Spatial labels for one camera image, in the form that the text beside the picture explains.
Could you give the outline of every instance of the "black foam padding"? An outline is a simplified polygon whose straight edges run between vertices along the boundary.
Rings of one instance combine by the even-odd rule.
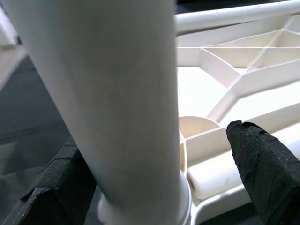
[[[241,180],[263,222],[300,224],[300,161],[256,124],[235,121],[226,132]]]
[[[73,139],[37,175],[5,225],[83,225],[96,182]]]

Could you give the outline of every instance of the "white horizontal bar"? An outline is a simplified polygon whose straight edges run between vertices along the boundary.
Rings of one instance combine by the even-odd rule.
[[[224,8],[175,16],[178,35],[195,30],[268,19],[300,12],[300,0]]]

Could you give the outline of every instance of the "cylindrical pole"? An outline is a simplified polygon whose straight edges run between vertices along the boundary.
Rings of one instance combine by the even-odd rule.
[[[173,0],[5,0],[105,195],[109,225],[176,225]]]

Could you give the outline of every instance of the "white plastic base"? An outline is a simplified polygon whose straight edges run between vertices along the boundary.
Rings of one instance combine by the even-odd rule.
[[[180,116],[219,126],[180,126],[192,225],[250,202],[225,132],[231,121],[256,123],[300,158],[299,21],[279,16],[177,37]]]

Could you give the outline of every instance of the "white plastic tube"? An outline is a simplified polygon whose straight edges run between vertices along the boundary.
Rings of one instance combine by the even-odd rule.
[[[4,6],[104,193],[100,219],[185,223],[173,0]]]
[[[224,8],[176,15],[178,35],[208,28],[268,19],[300,12],[300,0]]]

